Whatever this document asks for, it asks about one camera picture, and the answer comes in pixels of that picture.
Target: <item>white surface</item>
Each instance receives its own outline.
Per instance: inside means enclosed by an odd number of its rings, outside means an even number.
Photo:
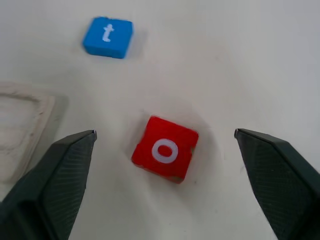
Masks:
[[[54,102],[28,85],[0,82],[0,183],[23,176]]]
[[[4,0],[0,79],[69,97],[57,139],[96,129],[70,240],[276,239],[252,193],[235,128],[285,139],[317,169],[318,0]],[[92,17],[133,21],[127,59],[87,55]],[[134,167],[145,114],[200,133],[185,182]]]

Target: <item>red block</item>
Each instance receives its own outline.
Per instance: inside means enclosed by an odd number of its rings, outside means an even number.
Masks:
[[[132,162],[179,184],[186,177],[198,138],[194,130],[152,116],[134,150]]]

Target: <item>blue cube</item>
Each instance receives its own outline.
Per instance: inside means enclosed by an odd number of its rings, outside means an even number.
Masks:
[[[133,31],[130,21],[96,17],[82,44],[88,54],[123,59]]]

